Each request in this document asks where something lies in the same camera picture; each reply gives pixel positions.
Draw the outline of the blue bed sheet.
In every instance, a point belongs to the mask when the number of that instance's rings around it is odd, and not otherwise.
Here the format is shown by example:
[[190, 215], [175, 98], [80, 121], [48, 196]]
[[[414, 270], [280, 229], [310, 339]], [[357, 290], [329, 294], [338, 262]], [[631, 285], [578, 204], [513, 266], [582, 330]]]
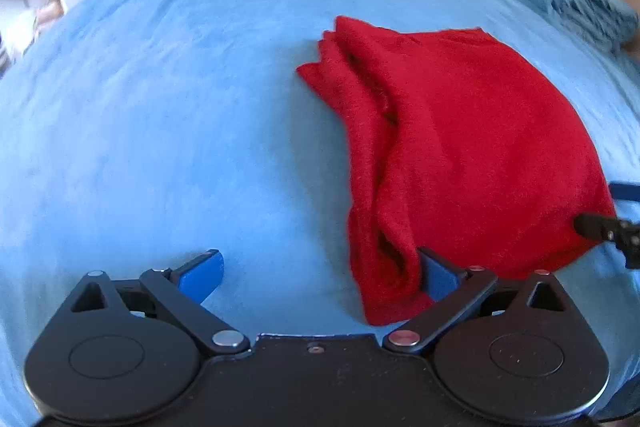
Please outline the blue bed sheet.
[[369, 330], [348, 263], [348, 148], [296, 75], [346, 15], [479, 27], [572, 102], [612, 181], [639, 178], [639, 76], [522, 0], [84, 0], [1, 80], [1, 421], [39, 415], [27, 352], [87, 272], [202, 251], [247, 336]]

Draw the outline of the red knitted garment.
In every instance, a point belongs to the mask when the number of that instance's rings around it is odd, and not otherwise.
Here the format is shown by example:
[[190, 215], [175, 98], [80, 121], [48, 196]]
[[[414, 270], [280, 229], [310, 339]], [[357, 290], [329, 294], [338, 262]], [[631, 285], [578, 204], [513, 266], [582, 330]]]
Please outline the red knitted garment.
[[349, 262], [382, 326], [432, 304], [419, 251], [506, 279], [592, 247], [581, 213], [615, 209], [576, 110], [484, 30], [398, 32], [337, 17], [298, 75], [346, 129]]

